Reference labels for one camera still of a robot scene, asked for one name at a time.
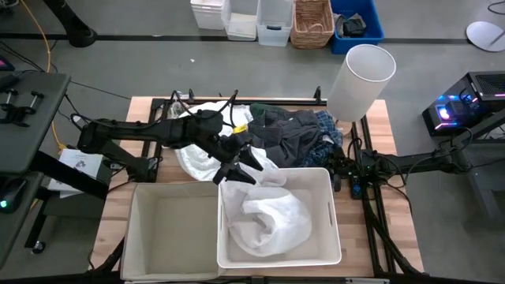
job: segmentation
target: black mount clamp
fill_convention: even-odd
[[[6,116],[4,118],[0,118],[0,124],[12,123],[20,127],[29,127],[30,125],[23,122],[23,120],[27,114],[35,114],[37,112],[35,109],[36,102],[39,99],[43,99],[44,94],[32,91],[31,95],[33,96],[33,100],[30,103],[30,106],[13,105],[14,98],[19,96],[19,92],[15,89],[11,88],[7,90],[6,94],[8,95],[7,101],[0,104],[0,108],[6,112]]]

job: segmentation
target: blue storage bin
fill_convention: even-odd
[[[331,9],[333,13],[342,14],[346,18],[358,13],[366,24],[365,35],[361,38],[341,38],[337,35],[337,27],[335,27],[335,36],[331,40],[332,54],[346,54],[356,45],[377,45],[384,40],[384,31],[380,26],[373,0],[331,0]]]

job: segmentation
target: white round object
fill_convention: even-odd
[[[486,51],[505,50],[505,31],[495,24],[473,22],[466,28],[466,37],[476,47]]]
[[[395,59],[383,48],[371,44],[351,48],[330,91],[328,112],[340,121],[361,119],[395,72]]]

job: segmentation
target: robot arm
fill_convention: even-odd
[[[142,122],[91,120],[83,127],[77,147],[84,153],[101,154],[125,165],[131,178],[140,182],[153,182],[153,170],[159,163],[145,157],[134,157],[112,140],[139,140],[160,142],[164,146],[180,149],[195,144],[210,157],[221,162],[214,176],[218,184],[223,178],[255,184],[238,162],[256,170],[263,167],[254,158],[248,133],[220,136],[223,115],[213,110],[199,110],[183,118],[164,119],[152,124]]]

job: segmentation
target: gray concrete floor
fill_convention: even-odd
[[[188,1],[146,2],[107,0],[102,1],[98,9],[88,2],[69,0],[83,19],[103,34],[222,35],[221,32],[198,30]],[[388,39],[464,39],[466,25],[478,20],[505,26],[505,17],[486,10],[489,3],[376,0]],[[35,0],[28,4],[33,6],[48,33],[62,32],[42,4]],[[10,19],[0,17],[0,32],[36,32],[23,13],[19,10]],[[45,65],[46,52],[41,41],[6,42]],[[456,80],[469,71],[505,69],[504,53],[486,53],[468,44],[383,44],[382,47],[392,53],[398,65],[396,75],[380,98],[387,100],[400,155],[434,148],[421,120],[421,112]],[[309,97],[318,85],[325,96],[343,60],[343,56],[332,55],[327,48],[296,50],[291,45],[278,48],[229,42],[102,41],[88,48],[75,49],[60,41],[52,55],[60,73],[68,73],[77,82],[128,97],[166,95],[174,89],[185,91],[189,88],[196,95],[226,94],[237,88],[243,96]],[[68,93],[77,109],[89,117],[124,119],[128,110],[129,101],[87,88],[70,85]],[[64,114],[71,113],[66,103],[60,110]],[[77,142],[77,131],[63,117],[56,117],[56,126],[63,143]],[[56,155],[51,133],[47,134],[42,149]],[[481,281],[505,280],[505,232],[466,225],[468,218],[478,214],[478,208],[465,177],[414,174],[407,192],[428,273]],[[38,256],[29,255],[22,248],[27,232],[24,228],[20,235],[22,240],[18,240],[6,268],[0,270],[0,278],[85,271],[98,221],[67,218],[55,219],[54,224],[44,229],[48,248]],[[18,267],[19,263],[23,264],[22,268],[9,269]]]

